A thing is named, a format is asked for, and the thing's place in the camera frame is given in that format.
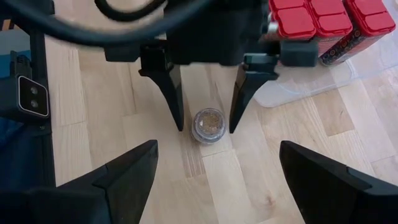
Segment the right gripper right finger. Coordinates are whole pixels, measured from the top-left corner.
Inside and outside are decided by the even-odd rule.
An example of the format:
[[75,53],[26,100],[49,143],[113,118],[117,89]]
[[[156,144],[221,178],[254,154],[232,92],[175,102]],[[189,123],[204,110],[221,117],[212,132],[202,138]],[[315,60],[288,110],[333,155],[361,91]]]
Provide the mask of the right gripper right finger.
[[279,159],[305,224],[398,224],[398,186],[292,141]]

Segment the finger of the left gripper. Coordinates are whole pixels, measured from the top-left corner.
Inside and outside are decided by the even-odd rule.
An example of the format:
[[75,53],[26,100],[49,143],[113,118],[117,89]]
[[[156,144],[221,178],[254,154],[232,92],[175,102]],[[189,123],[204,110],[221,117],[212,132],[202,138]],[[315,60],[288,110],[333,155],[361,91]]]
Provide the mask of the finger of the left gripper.
[[229,114],[229,132],[234,133],[251,98],[268,81],[277,80],[278,58],[267,54],[246,54],[238,67]]
[[172,62],[145,62],[141,60],[139,74],[150,78],[162,92],[177,129],[183,131],[184,108],[180,66]]

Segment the red-lidded smoked paprika tin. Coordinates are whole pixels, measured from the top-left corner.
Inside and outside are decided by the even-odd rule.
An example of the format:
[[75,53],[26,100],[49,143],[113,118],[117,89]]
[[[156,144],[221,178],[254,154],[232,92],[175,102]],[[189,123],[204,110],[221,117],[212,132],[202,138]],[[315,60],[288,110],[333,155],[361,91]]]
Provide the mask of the red-lidded smoked paprika tin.
[[382,0],[343,0],[353,30],[320,56],[329,66],[348,60],[396,28]]
[[269,0],[268,40],[308,40],[315,33],[306,0]]
[[342,0],[307,0],[307,7],[316,29],[314,39],[320,57],[348,35],[353,25]]

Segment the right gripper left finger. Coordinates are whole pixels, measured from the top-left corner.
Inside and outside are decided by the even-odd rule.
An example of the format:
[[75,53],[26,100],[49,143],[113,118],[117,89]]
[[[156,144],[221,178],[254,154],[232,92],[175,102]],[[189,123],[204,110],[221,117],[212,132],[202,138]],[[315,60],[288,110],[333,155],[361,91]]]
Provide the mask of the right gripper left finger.
[[152,139],[58,187],[0,192],[0,224],[139,224],[158,158]]

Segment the clear plastic bin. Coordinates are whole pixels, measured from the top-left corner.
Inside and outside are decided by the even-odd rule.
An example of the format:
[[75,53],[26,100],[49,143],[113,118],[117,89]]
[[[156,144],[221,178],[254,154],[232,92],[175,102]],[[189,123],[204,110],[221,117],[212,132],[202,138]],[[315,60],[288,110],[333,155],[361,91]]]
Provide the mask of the clear plastic bin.
[[382,1],[397,24],[395,31],[336,65],[319,63],[312,68],[278,65],[275,71],[280,77],[263,84],[253,99],[265,108],[273,108],[398,68],[398,0]]

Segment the cork-topped glass spice jar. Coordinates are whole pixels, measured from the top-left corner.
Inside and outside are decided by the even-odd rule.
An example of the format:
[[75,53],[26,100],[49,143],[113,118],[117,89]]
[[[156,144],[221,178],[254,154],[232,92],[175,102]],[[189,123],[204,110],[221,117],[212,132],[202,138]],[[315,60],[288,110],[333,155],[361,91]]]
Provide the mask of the cork-topped glass spice jar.
[[226,121],[223,113],[215,108],[200,110],[193,118],[191,134],[202,144],[214,144],[226,132]]

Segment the black aluminium table frame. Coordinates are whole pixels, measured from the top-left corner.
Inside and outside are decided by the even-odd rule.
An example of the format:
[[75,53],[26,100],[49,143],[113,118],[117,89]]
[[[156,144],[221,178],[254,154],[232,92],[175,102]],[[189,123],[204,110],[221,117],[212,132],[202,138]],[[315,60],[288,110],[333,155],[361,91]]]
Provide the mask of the black aluminium table frame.
[[0,0],[0,192],[55,186],[50,114],[39,118],[19,109],[19,76],[49,93],[45,37]]

